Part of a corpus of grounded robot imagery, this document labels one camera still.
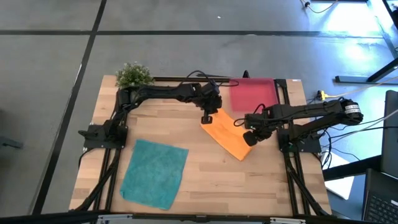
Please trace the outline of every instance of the concrete floor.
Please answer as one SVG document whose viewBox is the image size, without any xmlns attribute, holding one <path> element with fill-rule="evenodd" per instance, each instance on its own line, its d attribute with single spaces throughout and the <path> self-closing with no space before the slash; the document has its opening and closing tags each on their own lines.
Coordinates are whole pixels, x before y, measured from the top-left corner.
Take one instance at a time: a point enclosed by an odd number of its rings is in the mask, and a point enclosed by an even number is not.
<svg viewBox="0 0 398 224">
<path fill-rule="evenodd" d="M 372 4 L 379 6 L 378 0 L 372 0 Z M 1 1 L 0 30 L 91 30 L 99 5 L 100 0 Z M 315 9 L 328 5 L 312 3 Z M 383 8 L 375 12 L 365 3 L 352 2 L 341 2 L 323 14 L 314 14 L 303 10 L 299 0 L 108 1 L 99 30 L 322 31 L 349 32 L 363 38 L 96 36 L 44 213 L 68 209 L 83 145 L 77 131 L 86 129 L 91 121 L 103 75 L 114 74 L 125 62 L 138 61 L 155 76 L 184 77 L 200 69 L 240 77 L 243 70 L 249 70 L 252 77 L 299 78 L 307 98 L 317 90 L 342 93 L 362 85 L 336 84 L 332 82 L 334 76 L 369 76 L 393 59 L 381 35 L 365 38 L 380 31 L 375 13 L 383 14 Z M 389 29 L 395 44 L 398 35 L 388 18 L 382 26 Z M 24 143 L 20 151 L 0 150 L 0 217 L 29 213 L 87 41 L 87 35 L 0 35 L 0 134 Z M 397 91 L 398 87 L 378 86 L 349 98 L 359 103 L 364 120 L 370 121 L 383 116 L 387 90 Z M 341 133 L 331 129 L 330 134 Z M 381 137 L 381 130 L 359 133 L 333 147 L 364 159 L 380 154 Z M 366 138 L 373 138 L 373 143 L 359 144 Z"/>
</svg>

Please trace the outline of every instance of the wooden board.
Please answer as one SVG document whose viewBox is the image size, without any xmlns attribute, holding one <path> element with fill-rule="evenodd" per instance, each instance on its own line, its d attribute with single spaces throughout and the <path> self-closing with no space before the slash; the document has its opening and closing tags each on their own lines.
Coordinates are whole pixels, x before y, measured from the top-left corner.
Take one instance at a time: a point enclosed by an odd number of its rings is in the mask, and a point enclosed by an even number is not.
<svg viewBox="0 0 398 224">
<path fill-rule="evenodd" d="M 106 75 L 93 115 L 95 124 L 109 118 L 115 101 L 115 76 Z M 177 85 L 157 82 L 156 85 Z M 300 80 L 287 80 L 291 105 L 306 103 Z M 221 87 L 223 108 L 233 118 L 243 114 L 231 112 L 229 87 Z M 147 100 L 129 113 L 129 133 L 121 154 L 114 189 L 112 212 L 208 214 L 208 215 L 291 215 L 289 189 L 284 160 L 277 136 L 260 142 L 243 161 L 238 161 L 217 144 L 200 127 L 203 112 L 192 103 L 176 100 Z M 306 123 L 301 119 L 297 123 Z M 151 208 L 122 199 L 119 189 L 129 165 L 136 139 L 170 144 L 189 149 L 182 183 L 170 210 Z M 94 149 L 81 161 L 70 208 L 79 206 L 98 182 L 104 149 Z M 317 202 L 327 212 L 325 183 L 319 161 L 311 154 L 301 153 L 305 183 Z M 104 208 L 108 186 L 104 188 Z M 300 191 L 296 186 L 299 211 L 302 212 Z"/>
</svg>

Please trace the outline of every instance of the green cloth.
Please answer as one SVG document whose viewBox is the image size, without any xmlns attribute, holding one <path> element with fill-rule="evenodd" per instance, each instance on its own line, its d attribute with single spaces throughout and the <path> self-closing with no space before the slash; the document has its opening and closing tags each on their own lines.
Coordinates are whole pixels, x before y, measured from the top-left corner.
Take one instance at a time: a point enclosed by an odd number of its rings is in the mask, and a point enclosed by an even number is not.
<svg viewBox="0 0 398 224">
<path fill-rule="evenodd" d="M 180 188 L 188 149 L 137 140 L 120 194 L 125 200 L 168 210 Z"/>
</svg>

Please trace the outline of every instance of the green plant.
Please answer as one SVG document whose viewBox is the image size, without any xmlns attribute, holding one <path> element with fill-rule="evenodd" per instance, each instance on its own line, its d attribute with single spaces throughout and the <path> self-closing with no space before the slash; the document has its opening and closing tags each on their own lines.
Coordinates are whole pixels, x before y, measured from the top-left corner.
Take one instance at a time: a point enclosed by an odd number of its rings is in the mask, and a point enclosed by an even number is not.
<svg viewBox="0 0 398 224">
<path fill-rule="evenodd" d="M 116 86 L 125 88 L 136 85 L 151 85 L 154 83 L 149 69 L 134 62 L 133 65 L 125 63 L 124 68 L 116 72 Z"/>
</svg>

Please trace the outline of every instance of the orange towel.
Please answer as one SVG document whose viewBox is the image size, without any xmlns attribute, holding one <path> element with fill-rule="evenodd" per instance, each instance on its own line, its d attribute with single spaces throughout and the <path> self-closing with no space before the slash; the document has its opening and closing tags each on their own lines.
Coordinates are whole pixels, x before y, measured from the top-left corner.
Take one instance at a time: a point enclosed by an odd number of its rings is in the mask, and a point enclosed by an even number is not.
<svg viewBox="0 0 398 224">
<path fill-rule="evenodd" d="M 242 161 L 250 152 L 251 147 L 246 144 L 243 127 L 235 127 L 232 119 L 224 109 L 218 109 L 218 113 L 212 114 L 211 124 L 201 124 L 201 127 L 213 137 L 220 146 L 226 149 L 234 157 Z"/>
</svg>

